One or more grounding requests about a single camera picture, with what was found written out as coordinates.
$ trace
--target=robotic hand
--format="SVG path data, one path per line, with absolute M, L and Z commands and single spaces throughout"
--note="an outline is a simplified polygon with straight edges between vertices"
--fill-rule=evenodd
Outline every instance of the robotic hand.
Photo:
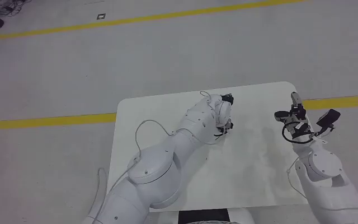
M 334 129 L 333 123 L 341 114 L 331 109 L 317 122 L 322 129 L 313 132 L 299 95 L 293 92 L 291 98 L 291 110 L 276 112 L 275 119 L 284 123 L 282 135 L 293 144 L 293 150 L 298 155 L 295 168 L 305 196 L 297 191 L 307 199 L 320 223 L 358 223 L 357 190 L 346 176 L 340 159 L 325 150 L 323 144 L 326 142 L 319 138 L 328 128 L 331 131 Z M 292 140 L 285 136 L 285 129 L 290 132 Z M 332 180 L 332 186 L 317 185 L 318 181 L 326 179 Z
M 176 201 L 183 186 L 181 170 L 194 150 L 216 144 L 233 128 L 233 96 L 205 93 L 208 96 L 187 111 L 174 134 L 130 160 L 128 176 L 110 190 L 104 204 L 92 207 L 83 224 L 142 224 L 149 207 L 165 208 Z

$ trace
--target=gray floor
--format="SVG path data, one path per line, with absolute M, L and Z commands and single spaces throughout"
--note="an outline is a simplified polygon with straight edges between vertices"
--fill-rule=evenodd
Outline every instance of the gray floor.
M 95 22 L 105 10 L 117 19 L 244 1 L 88 2 L 34 0 L 0 33 Z M 358 95 L 357 10 L 352 0 L 311 0 L 0 40 L 0 120 L 112 113 L 129 97 L 276 81 L 304 99 Z M 327 149 L 358 186 L 358 111 L 340 111 Z M 311 121 L 322 114 L 309 112 Z M 109 168 L 113 131 L 112 123 L 0 130 L 2 222 L 81 222 L 97 168 Z M 257 223 L 317 223 L 308 206 L 250 211 Z

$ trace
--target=yellow stripe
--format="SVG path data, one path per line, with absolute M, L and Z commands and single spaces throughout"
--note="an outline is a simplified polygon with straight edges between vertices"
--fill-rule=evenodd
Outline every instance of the yellow stripe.
M 0 34 L 0 39 L 19 38 L 22 36 L 33 36 L 33 35 L 41 35 L 41 34 L 51 34 L 54 32 L 67 32 L 67 31 L 73 31 L 73 30 L 93 29 L 93 28 L 103 27 L 103 26 L 132 24 L 132 23 L 146 22 L 146 21 L 153 21 L 153 20 L 163 20 L 166 18 L 176 18 L 176 17 L 194 16 L 194 15 L 208 14 L 208 13 L 215 13 L 215 12 L 243 10 L 246 8 L 275 6 L 278 4 L 287 4 L 287 3 L 295 3 L 295 2 L 303 2 L 303 1 L 306 1 L 306 0 L 268 0 L 268 1 L 263 1 L 263 2 L 236 4 L 233 6 L 220 6 L 220 7 L 214 7 L 214 8 L 204 8 L 204 9 L 199 9 L 199 10 L 172 12 L 172 13 L 166 13 L 166 14 L 160 14 L 160 15 L 143 16 L 143 17 L 138 17 L 138 18 L 125 18 L 125 19 L 121 19 L 121 20 L 94 22 L 94 23 L 90 23 L 90 24 L 56 27 L 56 28 L 50 28 L 50 29 L 44 29 L 44 30 L 32 30 L 32 31 L 18 32 L 18 33 L 13 33 L 13 34 Z
M 354 108 L 358 106 L 358 96 L 304 100 L 303 106 L 307 110 L 319 110 L 328 108 Z
M 358 96 L 348 96 L 330 99 L 304 100 L 303 105 L 307 110 L 319 110 L 330 108 L 354 108 L 358 107 Z M 60 116 L 57 118 L 36 118 L 24 120 L 0 120 L 0 129 L 33 128 L 44 126 L 61 126 L 76 124 L 111 123 L 116 121 L 116 113 L 91 114 L 79 116 Z
M 2 120 L 0 129 L 33 128 L 43 126 L 61 126 L 74 124 L 110 123 L 116 121 L 116 113 L 90 114 L 79 116 L 60 116 L 57 118 L 36 118 L 25 120 Z

